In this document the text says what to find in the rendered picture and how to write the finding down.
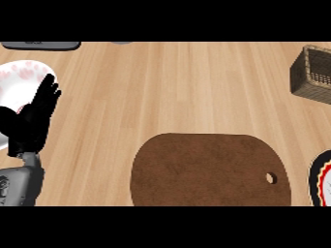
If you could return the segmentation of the brown wooden cutting board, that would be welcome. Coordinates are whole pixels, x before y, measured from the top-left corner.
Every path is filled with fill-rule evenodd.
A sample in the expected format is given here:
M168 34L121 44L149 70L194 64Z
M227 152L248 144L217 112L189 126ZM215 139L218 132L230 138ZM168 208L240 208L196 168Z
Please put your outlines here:
M280 157L248 135L161 134L133 163L137 206L287 206L292 189Z

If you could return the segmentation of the black red yellow patterned plate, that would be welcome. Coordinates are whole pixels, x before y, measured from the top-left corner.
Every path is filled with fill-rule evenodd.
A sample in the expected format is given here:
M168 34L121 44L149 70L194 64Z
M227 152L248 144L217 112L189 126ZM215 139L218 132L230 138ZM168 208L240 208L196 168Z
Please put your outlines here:
M308 186L312 205L331 206L331 149L311 163Z

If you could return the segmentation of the brown wicker basket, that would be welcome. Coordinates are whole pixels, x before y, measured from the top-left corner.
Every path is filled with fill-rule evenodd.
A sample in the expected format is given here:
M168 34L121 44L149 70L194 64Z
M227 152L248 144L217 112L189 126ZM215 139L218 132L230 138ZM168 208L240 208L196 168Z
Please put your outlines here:
M293 95L331 105L331 49L306 45L290 67Z

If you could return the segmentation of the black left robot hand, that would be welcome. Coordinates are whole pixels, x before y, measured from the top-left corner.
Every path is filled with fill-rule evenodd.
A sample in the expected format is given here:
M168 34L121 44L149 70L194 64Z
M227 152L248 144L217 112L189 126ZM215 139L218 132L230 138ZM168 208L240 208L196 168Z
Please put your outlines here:
M44 148L52 115L62 90L49 74L38 86L32 102L21 112L0 107L0 132L9 138L9 156L21 157L27 152L38 153Z

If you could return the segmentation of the white bowl with pink flowers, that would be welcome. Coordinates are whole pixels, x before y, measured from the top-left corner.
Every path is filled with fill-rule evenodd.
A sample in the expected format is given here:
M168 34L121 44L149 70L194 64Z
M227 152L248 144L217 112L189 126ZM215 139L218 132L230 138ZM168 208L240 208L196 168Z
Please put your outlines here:
M16 60L0 65L0 106L21 112L32 101L44 77L56 72L35 60ZM0 150L9 146L9 138L0 133Z

